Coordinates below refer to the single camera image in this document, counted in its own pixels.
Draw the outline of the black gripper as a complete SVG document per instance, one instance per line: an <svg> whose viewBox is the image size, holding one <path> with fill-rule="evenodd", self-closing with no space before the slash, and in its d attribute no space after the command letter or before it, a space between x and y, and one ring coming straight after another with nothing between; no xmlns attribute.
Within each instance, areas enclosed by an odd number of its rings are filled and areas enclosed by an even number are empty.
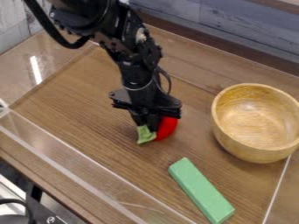
<svg viewBox="0 0 299 224"><path fill-rule="evenodd" d="M158 130L161 117L181 118L181 102L156 85L122 86L121 89L110 91L107 97L116 109L128 111L136 126L144 126L153 133Z"/></svg>

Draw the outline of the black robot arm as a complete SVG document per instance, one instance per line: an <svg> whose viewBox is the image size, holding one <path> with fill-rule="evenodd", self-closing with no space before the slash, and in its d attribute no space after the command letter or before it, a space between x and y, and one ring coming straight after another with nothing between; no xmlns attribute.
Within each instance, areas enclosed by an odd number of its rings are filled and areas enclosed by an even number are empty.
<svg viewBox="0 0 299 224"><path fill-rule="evenodd" d="M140 140L164 140L177 127L181 102L162 88L170 79L160 67L162 49L154 43L142 19L128 0L47 0L43 11L37 0L23 0L42 29L69 49L97 41L114 61L122 88L107 96L111 106L125 110L137 127Z"/></svg>

